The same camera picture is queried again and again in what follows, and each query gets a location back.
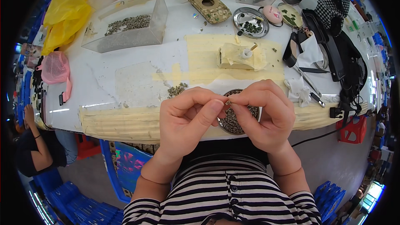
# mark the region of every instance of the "red plastic stool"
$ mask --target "red plastic stool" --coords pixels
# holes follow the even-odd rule
[[[85,135],[75,134],[75,139],[78,146],[77,160],[82,160],[101,153],[101,147],[99,145],[96,146]]]
[[[343,120],[340,120],[336,123],[336,129],[340,129],[342,127]],[[365,133],[367,131],[367,118],[362,115],[360,117],[354,117],[350,121],[349,124],[344,129],[340,130],[340,139],[338,142],[348,142],[348,143],[362,143],[365,137]],[[351,134],[356,135],[356,139],[354,141],[349,140]]]

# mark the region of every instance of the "black shirt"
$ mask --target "black shirt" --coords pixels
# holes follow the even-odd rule
[[[36,171],[35,166],[33,165],[31,151],[39,150],[32,131],[30,129],[25,130],[17,141],[18,147],[15,160],[18,170],[27,177],[38,175],[52,168],[65,167],[67,165],[65,149],[57,140],[56,133],[54,131],[43,131],[41,129],[39,129],[39,132],[47,145],[51,157],[53,158],[53,163],[39,172]]]

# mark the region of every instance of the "green piece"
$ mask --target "green piece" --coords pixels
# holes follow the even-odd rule
[[[296,23],[293,22],[293,20],[291,20],[288,16],[283,15],[283,17],[287,20],[287,22],[289,22],[289,24],[291,24],[292,26],[296,26]]]

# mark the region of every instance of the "white tissue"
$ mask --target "white tissue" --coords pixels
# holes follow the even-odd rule
[[[289,88],[288,98],[292,102],[299,101],[300,107],[306,107],[311,101],[310,88],[304,86],[303,77],[300,79],[285,79],[285,85]]]
[[[303,53],[297,56],[299,67],[309,68],[312,63],[322,61],[324,59],[315,35],[307,38],[300,45],[303,49]]]

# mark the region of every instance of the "small white cup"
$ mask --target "small white cup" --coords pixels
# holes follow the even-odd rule
[[[247,59],[253,56],[253,52],[250,49],[244,49],[242,53],[242,58]]]

